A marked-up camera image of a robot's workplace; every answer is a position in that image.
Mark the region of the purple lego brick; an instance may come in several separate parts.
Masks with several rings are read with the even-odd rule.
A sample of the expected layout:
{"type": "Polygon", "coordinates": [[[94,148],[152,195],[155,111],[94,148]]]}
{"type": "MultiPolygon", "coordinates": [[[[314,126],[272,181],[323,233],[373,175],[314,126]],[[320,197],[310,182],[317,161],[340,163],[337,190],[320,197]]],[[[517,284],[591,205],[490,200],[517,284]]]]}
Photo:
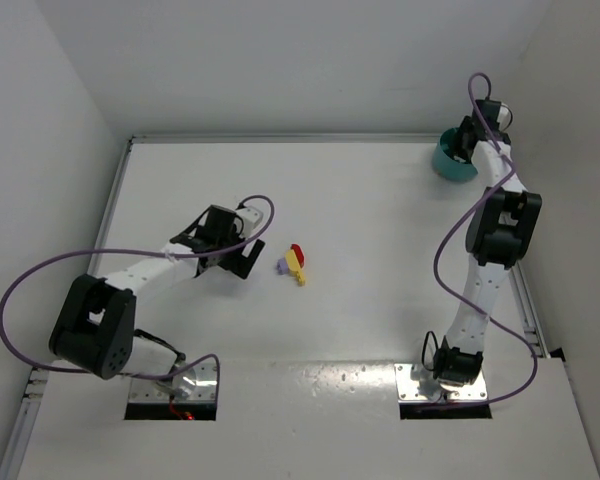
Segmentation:
{"type": "Polygon", "coordinates": [[[290,272],[289,264],[285,258],[277,260],[276,271],[280,275],[287,275],[290,272]]]}

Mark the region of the yellow lego assembly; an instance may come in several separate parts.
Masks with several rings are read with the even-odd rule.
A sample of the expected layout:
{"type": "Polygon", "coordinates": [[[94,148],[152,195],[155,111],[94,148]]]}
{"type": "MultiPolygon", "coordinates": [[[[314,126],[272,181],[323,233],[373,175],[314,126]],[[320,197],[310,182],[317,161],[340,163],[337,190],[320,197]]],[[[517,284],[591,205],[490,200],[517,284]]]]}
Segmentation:
{"type": "Polygon", "coordinates": [[[304,286],[306,284],[306,277],[303,270],[304,256],[302,254],[298,254],[295,249],[290,248],[285,253],[285,260],[289,274],[295,278],[299,286],[304,286]]]}

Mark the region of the red curved lego brick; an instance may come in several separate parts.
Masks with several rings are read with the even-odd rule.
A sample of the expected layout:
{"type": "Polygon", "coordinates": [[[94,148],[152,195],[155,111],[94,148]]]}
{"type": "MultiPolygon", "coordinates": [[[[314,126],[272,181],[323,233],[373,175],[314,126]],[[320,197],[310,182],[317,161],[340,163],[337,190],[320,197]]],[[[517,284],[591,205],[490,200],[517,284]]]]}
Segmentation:
{"type": "Polygon", "coordinates": [[[292,244],[291,250],[294,252],[300,267],[303,268],[305,265],[305,256],[302,248],[298,244],[292,244]]]}

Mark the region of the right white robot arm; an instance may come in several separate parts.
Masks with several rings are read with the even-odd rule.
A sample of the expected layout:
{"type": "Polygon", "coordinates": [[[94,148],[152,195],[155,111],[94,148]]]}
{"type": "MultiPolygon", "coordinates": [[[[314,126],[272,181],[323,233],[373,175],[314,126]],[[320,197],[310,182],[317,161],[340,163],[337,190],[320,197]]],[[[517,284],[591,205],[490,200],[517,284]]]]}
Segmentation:
{"type": "Polygon", "coordinates": [[[469,269],[460,305],[433,359],[433,377],[464,386],[481,373],[484,340],[502,282],[526,255],[542,207],[529,192],[511,160],[511,141],[501,130],[508,108],[490,98],[475,101],[474,111],[454,133],[451,153],[473,166],[485,183],[465,237],[469,269]]]}

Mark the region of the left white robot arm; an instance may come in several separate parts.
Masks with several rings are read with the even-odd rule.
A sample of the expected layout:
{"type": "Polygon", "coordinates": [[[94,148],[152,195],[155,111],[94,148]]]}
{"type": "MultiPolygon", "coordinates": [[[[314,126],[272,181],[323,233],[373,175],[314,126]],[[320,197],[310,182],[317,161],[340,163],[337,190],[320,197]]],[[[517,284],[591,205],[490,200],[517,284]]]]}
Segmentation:
{"type": "Polygon", "coordinates": [[[52,330],[50,351],[104,380],[120,374],[131,358],[138,304],[216,266],[247,278],[265,242],[255,241],[248,255],[243,243],[263,217],[244,204],[235,210],[212,205],[158,256],[104,277],[79,276],[52,330]]]}

